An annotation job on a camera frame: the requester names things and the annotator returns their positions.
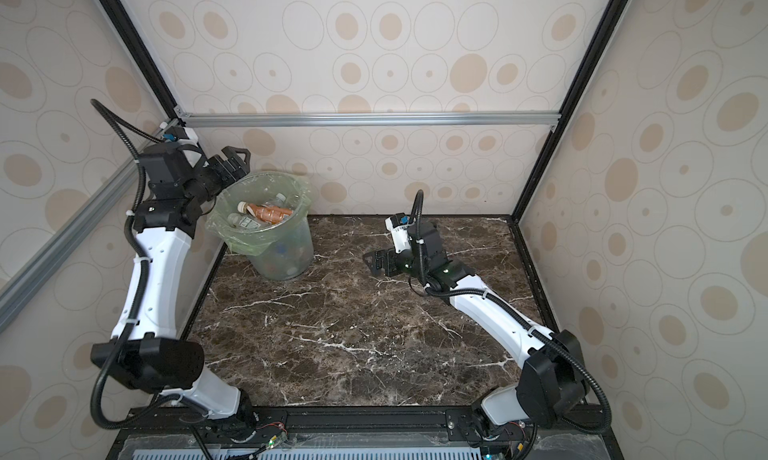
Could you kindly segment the clear small bottle green-white cap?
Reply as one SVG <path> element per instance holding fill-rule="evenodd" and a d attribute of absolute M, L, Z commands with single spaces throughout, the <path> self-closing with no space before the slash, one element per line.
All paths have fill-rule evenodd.
<path fill-rule="evenodd" d="M 259 231 L 265 227 L 265 224 L 249 215 L 241 213 L 231 213 L 227 216 L 229 224 L 236 229 Z"/>

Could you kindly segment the brown Nescafe bottle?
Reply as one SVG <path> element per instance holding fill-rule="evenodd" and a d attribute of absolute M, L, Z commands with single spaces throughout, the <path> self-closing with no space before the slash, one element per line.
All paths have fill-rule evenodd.
<path fill-rule="evenodd" d="M 269 205 L 257 205 L 248 202 L 239 202 L 237 211 L 271 225 L 280 224 L 293 215 L 293 211 L 290 209 Z"/>

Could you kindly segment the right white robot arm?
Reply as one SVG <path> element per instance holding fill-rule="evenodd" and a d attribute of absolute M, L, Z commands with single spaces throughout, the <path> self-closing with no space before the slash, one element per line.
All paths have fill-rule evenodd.
<path fill-rule="evenodd" d="M 481 326 L 511 356 L 521 374 L 472 408 L 478 434 L 492 438 L 510 423 L 551 428 L 564 423 L 601 435 L 611 428 L 612 410 L 602 387 L 584 364 L 582 349 L 568 331 L 555 332 L 513 307 L 462 261 L 450 257 L 436 225 L 423 217 L 425 193 L 417 191 L 409 213 L 386 220 L 393 245 L 364 254 L 374 276 L 407 276 L 418 295 L 439 299 Z"/>

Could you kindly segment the clear square bottle white cap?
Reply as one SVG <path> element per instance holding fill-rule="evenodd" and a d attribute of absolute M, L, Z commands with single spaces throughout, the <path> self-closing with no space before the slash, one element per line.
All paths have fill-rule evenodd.
<path fill-rule="evenodd" d="M 263 205 L 267 207 L 289 209 L 287 197 L 281 193 L 278 193 L 274 198 L 270 200 L 265 200 Z"/>

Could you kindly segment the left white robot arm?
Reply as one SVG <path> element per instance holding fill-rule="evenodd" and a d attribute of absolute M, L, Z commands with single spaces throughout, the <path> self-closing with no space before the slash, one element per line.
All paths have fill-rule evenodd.
<path fill-rule="evenodd" d="M 91 348 L 99 373 L 90 416 L 102 429 L 119 430 L 181 404 L 232 436 L 245 435 L 257 423 L 250 398 L 205 367 L 202 346 L 179 332 L 176 302 L 204 206 L 249 173 L 251 154 L 226 147 L 209 157 L 192 140 L 154 137 L 100 101 L 91 104 L 131 154 L 139 180 L 123 228 L 134 252 L 131 282 L 109 341 Z M 109 379 L 156 398 L 139 413 L 112 420 L 103 409 Z"/>

